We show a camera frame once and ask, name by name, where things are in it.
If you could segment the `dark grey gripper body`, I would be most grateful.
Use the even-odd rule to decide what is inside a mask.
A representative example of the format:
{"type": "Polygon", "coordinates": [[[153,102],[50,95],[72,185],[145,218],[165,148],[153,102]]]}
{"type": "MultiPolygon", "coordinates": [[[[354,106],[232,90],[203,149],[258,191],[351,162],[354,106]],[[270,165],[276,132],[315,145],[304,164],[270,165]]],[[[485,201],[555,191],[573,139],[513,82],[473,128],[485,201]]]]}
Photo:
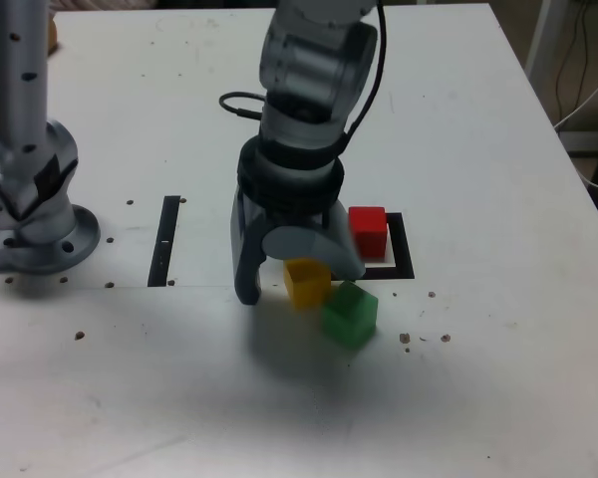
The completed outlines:
{"type": "Polygon", "coordinates": [[[256,218],[262,215],[272,228],[281,226],[297,226],[302,228],[330,231],[345,227],[348,223],[348,213],[345,207],[336,202],[330,209],[316,215],[291,215],[281,212],[268,211],[262,206],[250,203],[250,216],[256,218]]]}

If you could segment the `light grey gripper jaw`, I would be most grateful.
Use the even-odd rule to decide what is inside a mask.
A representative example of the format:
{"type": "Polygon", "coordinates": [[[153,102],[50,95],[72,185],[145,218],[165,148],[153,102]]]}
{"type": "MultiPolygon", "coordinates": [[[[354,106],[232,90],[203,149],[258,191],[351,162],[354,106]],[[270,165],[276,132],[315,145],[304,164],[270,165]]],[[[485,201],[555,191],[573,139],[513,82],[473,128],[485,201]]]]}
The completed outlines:
{"type": "Polygon", "coordinates": [[[327,216],[327,226],[311,218],[307,224],[275,227],[263,238],[264,253],[279,260],[318,261],[328,266],[338,280],[361,279],[366,266],[355,245],[346,209],[333,206],[327,216]]]}

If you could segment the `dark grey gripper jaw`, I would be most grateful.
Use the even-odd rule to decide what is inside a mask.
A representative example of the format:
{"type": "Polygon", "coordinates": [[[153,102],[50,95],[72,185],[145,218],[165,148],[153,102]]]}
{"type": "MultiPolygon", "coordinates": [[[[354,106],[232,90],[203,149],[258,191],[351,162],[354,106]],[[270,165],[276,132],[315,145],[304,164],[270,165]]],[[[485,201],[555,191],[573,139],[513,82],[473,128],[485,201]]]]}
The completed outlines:
{"type": "Polygon", "coordinates": [[[245,194],[236,194],[230,216],[233,284],[244,305],[256,305],[260,298],[259,268],[266,260],[262,241],[269,230],[265,210],[245,194]]]}

